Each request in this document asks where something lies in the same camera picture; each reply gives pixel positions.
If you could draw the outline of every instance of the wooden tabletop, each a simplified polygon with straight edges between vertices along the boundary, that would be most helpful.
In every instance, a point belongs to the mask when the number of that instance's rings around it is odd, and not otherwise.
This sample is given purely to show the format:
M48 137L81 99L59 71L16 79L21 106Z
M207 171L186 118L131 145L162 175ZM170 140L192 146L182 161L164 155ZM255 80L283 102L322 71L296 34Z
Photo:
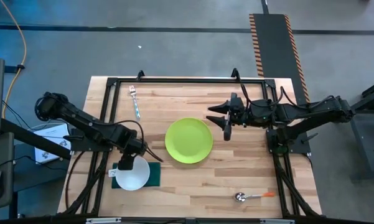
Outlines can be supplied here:
M99 117L107 77L92 77L84 111ZM275 79L279 88L283 86L294 100L292 81ZM206 115L221 116L208 111L209 106L229 100L231 92L243 96L237 84L213 83L122 83L115 121L135 119L129 86L134 85L141 112L144 137L150 148L161 157L161 186L145 187L128 192L112 189L111 179L105 176L99 215L103 217L212 217L212 218L276 218L281 217L278 190L271 155L266 148L264 129L240 126L233 127L231 141L223 140L222 130L205 119ZM259 85L247 84L251 100L262 98ZM108 103L108 114L111 101ZM205 122L213 134L213 149L208 157L198 164L181 164L167 153L164 144L168 127L176 120L191 117ZM139 130L131 124L129 128ZM91 152L86 152L71 176L69 185L70 203L74 201L86 184ZM106 169L118 162L121 154L110 153ZM144 156L155 161L150 155ZM292 172L297 189L307 203L318 213L320 205L316 185L309 161L302 155L291 154ZM235 193L276 193L272 198L249 199L236 202ZM90 197L91 209L95 188ZM58 211L65 210L65 191ZM290 194L286 190L288 208L292 211Z

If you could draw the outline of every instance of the gray floor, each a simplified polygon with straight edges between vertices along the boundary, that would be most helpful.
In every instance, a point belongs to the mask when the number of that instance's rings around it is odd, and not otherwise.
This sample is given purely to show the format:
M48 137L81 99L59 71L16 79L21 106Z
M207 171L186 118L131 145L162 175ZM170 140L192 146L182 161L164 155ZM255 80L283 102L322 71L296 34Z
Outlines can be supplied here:
M37 0L7 1L21 24L124 27L249 28L248 14L261 13L260 0ZM294 29L374 29L374 0L268 0L271 13L288 14ZM11 19L0 6L0 23ZM82 107L92 75L229 76L233 67L256 77L249 34L114 32L25 32L27 69L9 104L30 124L35 99L45 91L66 94ZM296 35L312 101L333 94L354 103L374 84L374 36ZM0 57L21 61L17 31L0 30ZM6 75L8 88L12 75ZM311 142L314 176L324 215L374 222L374 180L351 183L360 169L348 124L327 124ZM54 214L63 180L20 193L28 216ZM0 209L6 218L7 208Z

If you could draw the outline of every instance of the orange and black striped tape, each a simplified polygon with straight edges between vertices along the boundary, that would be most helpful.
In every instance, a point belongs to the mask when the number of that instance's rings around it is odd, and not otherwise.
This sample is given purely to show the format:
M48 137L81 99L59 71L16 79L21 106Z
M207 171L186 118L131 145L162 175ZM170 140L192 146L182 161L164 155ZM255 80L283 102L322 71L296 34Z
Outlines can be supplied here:
M310 98L309 98L309 93L307 91L306 81L304 79L303 70L301 68L301 64L300 64L300 60L299 60L299 55L297 54L297 48L296 48L296 44L294 42L291 23L289 22L289 17L287 15L285 15L285 21L286 21L286 26L288 27L289 38L291 39L291 43L292 43L294 58L296 59L297 69L299 70L300 81L301 81L301 85L303 86L304 96L306 97L307 103L310 103Z
M263 73L263 65L261 64L259 39L257 37L255 17L253 16L253 14L249 14L249 23L250 23L251 38L253 39L253 48L255 50L257 74L259 77L263 78L264 73Z

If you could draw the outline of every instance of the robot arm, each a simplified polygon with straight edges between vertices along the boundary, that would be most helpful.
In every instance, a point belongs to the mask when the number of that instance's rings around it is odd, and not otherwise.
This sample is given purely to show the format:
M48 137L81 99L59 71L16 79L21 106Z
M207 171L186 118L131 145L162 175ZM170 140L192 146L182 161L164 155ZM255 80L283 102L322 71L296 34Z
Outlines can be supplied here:
M209 107L210 111L226 114L227 117L206 116L224 131L224 140L231 138L231 127L243 125L276 129L276 142L290 144L298 135L328 122L348 122L354 112L347 101L338 97L327 98L321 102L306 105L280 104L271 100L255 100L245 107L236 93L224 104ZM288 126L295 119L304 119L294 126Z
M122 153L118 169L131 170L134 157L143 156L147 143L136 138L137 131L119 123L104 123L78 109L65 95L46 92L35 104L36 116L42 121L63 119L81 130L84 136L66 136L71 142L88 141L92 147L117 147Z

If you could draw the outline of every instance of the lime green plate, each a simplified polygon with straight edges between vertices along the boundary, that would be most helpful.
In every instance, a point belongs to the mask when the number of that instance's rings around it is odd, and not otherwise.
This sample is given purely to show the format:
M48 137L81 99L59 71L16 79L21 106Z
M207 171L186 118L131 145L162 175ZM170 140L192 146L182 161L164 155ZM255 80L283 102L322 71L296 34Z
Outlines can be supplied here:
M177 161L193 164L205 159L213 146L213 136L208 126L195 118L183 118L166 132L165 145Z

